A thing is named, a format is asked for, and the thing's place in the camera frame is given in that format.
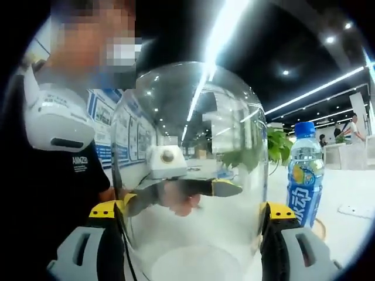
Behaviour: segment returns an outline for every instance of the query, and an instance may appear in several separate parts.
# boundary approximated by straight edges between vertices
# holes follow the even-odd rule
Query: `bottle label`
[[[321,193],[321,174],[317,173],[314,162],[296,163],[292,168],[288,186],[288,207],[291,208],[301,226],[312,227],[318,210]]]

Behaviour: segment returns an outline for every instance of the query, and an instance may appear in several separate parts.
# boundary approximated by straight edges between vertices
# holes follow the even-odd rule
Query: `white desk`
[[[344,215],[338,212],[342,204],[374,208],[374,171],[326,170],[323,194],[317,217],[327,230],[326,244],[331,258],[347,266],[358,254],[371,230],[372,220]],[[279,167],[268,182],[268,201],[285,203],[287,196],[287,169]],[[261,280],[261,256],[256,254],[246,281]]]

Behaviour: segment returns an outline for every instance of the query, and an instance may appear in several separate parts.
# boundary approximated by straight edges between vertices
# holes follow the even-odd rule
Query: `white device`
[[[181,149],[177,145],[151,146],[146,152],[150,179],[170,179],[188,173]]]
[[[33,148],[79,152],[94,140],[94,121],[77,93],[54,84],[39,86],[31,67],[23,83],[23,118]]]

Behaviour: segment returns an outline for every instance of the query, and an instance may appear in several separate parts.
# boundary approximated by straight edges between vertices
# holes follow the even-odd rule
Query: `white pillar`
[[[357,122],[357,128],[360,134],[364,137],[368,135],[368,122],[367,122],[367,114],[366,109],[364,107],[363,98],[360,92],[351,95],[350,102],[352,103],[353,112],[357,114],[358,122]]]
[[[375,135],[375,82],[370,81],[370,102],[369,102],[369,119],[370,119],[370,134]]]

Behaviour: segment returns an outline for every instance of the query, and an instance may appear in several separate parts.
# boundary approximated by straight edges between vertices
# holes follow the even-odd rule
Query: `green plant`
[[[267,128],[268,160],[285,165],[289,161],[293,143],[283,131]]]
[[[344,136],[338,136],[336,138],[336,143],[345,143],[345,137]]]
[[[288,163],[292,142],[283,131],[267,128],[268,160],[274,163]],[[259,163],[259,159],[264,153],[263,141],[258,138],[252,148],[242,148],[239,150],[225,152],[221,156],[221,161],[225,167],[237,167],[243,164],[248,172],[251,172]]]

